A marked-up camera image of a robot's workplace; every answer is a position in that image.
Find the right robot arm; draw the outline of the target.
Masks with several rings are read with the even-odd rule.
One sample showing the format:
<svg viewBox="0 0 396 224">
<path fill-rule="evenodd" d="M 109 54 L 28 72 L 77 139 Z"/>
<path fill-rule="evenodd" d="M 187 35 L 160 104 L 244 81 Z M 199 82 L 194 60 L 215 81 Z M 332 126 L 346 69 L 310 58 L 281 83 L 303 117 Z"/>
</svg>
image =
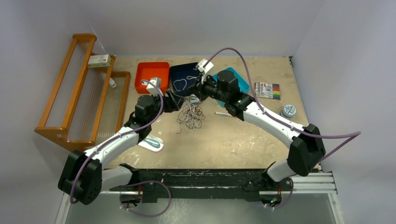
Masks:
<svg viewBox="0 0 396 224">
<path fill-rule="evenodd" d="M 281 180 L 293 175 L 307 176 L 325 155 L 317 126 L 303 126 L 265 109 L 258 100 L 240 90 L 238 79 L 231 71 L 219 72 L 216 79 L 208 75 L 202 81 L 198 77 L 189 90 L 200 101 L 210 97 L 223 102 L 230 115 L 263 129 L 289 149 L 288 157 L 270 166 L 262 177 L 266 189 L 275 189 Z"/>
</svg>

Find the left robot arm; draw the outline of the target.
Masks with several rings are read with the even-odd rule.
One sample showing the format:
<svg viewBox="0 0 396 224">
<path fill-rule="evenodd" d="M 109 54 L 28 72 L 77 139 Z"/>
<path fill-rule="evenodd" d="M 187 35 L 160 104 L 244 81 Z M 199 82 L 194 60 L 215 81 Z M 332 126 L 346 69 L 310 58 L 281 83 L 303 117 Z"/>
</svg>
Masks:
<svg viewBox="0 0 396 224">
<path fill-rule="evenodd" d="M 185 97 L 171 90 L 156 95 L 138 97 L 134 111 L 127 122 L 112 137 L 83 152 L 72 151 L 62 170 L 58 189 L 70 197 L 70 203 L 92 203 L 103 190 L 104 168 L 124 151 L 142 142 L 151 132 L 152 123 L 163 113 L 177 112 Z"/>
</svg>

